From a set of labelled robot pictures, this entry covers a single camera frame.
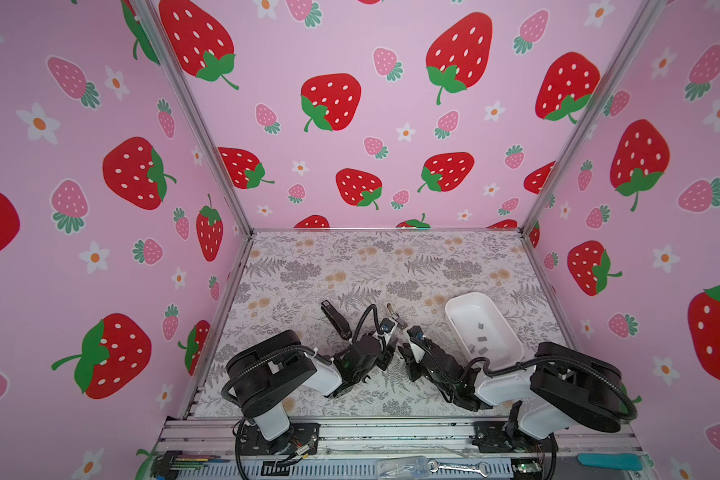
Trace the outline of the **black stapler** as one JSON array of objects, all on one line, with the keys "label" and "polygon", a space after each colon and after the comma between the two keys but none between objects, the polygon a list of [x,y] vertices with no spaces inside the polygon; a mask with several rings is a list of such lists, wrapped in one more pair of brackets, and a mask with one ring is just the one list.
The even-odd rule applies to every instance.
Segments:
[{"label": "black stapler", "polygon": [[344,340],[350,340],[353,336],[353,331],[349,322],[333,304],[328,300],[324,300],[321,302],[320,308],[338,335]]}]

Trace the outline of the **white plastic tray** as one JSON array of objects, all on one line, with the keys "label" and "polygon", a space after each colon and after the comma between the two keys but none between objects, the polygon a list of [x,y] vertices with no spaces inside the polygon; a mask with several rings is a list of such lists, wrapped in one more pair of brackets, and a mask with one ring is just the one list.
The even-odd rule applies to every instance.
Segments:
[{"label": "white plastic tray", "polygon": [[472,292],[451,298],[445,314],[467,360],[485,357],[491,369],[501,369],[523,359],[522,342],[486,294]]}]

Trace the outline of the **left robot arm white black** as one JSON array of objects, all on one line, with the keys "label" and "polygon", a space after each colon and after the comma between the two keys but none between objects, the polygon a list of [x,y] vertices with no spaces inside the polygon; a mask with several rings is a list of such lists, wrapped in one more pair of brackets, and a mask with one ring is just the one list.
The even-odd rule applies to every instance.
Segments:
[{"label": "left robot arm white black", "polygon": [[237,453],[262,440],[269,454],[284,455],[286,463],[305,458],[317,445],[318,427],[293,425],[284,406],[286,398],[300,387],[338,398],[366,382],[373,369],[386,370],[391,363],[395,335],[406,326],[391,305],[386,317],[379,315],[375,304],[369,305],[354,327],[329,301],[323,301],[320,308],[339,336],[349,342],[346,348],[325,356],[303,345],[295,331],[287,330],[227,362],[229,379],[221,396],[243,416],[237,430]]}]

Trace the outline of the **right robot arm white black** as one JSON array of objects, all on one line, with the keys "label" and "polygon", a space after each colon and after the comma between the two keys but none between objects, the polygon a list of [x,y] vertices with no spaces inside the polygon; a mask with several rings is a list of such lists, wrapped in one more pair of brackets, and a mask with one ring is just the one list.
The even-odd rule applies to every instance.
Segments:
[{"label": "right robot arm white black", "polygon": [[468,412],[512,403],[498,438],[487,441],[495,449],[551,443],[575,425],[617,433],[638,417],[618,368],[560,344],[542,342],[533,358],[493,369],[485,356],[459,364],[418,326],[408,336],[398,350],[410,380],[427,379],[446,403]]}]

